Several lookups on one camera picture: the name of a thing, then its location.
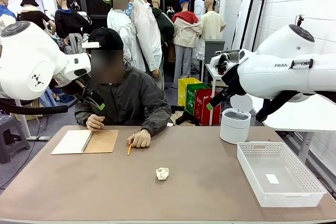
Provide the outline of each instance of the white plastic basket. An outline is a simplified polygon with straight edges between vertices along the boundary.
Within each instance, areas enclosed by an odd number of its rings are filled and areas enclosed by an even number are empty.
[[[237,146],[240,165],[262,207],[315,207],[327,192],[285,143]]]

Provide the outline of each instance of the green bin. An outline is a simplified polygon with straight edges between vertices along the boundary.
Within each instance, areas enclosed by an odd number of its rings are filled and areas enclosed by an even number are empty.
[[[205,85],[204,83],[187,84],[185,109],[191,115],[194,115],[195,92],[196,90],[199,90],[199,89],[209,89],[209,87]]]

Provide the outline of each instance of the white shirt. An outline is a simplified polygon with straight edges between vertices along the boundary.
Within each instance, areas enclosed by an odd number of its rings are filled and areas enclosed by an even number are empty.
[[[152,8],[144,0],[134,0],[131,20],[137,30],[142,53],[150,71],[161,63],[161,35]]]
[[[201,21],[203,22],[203,32],[201,35],[202,39],[221,39],[220,28],[225,26],[226,23],[219,13],[211,10],[202,15]]]
[[[124,44],[125,60],[135,68],[146,71],[141,50],[137,43],[137,31],[130,18],[122,10],[111,9],[107,15],[107,27],[120,35]]]

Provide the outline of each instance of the dark gray jacket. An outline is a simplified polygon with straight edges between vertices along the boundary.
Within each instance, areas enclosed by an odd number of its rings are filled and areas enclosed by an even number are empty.
[[[122,84],[92,84],[103,99],[105,108],[99,110],[87,102],[76,104],[75,117],[79,125],[85,125],[91,114],[105,116],[104,125],[141,125],[154,135],[167,126],[172,115],[165,93],[153,79],[139,69],[124,67]]]

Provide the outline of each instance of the yellow bin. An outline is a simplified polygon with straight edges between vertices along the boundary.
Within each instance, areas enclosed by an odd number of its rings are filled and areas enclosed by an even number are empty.
[[[180,106],[185,106],[187,85],[188,84],[197,84],[197,83],[202,83],[202,82],[197,80],[196,78],[179,79],[178,104]]]

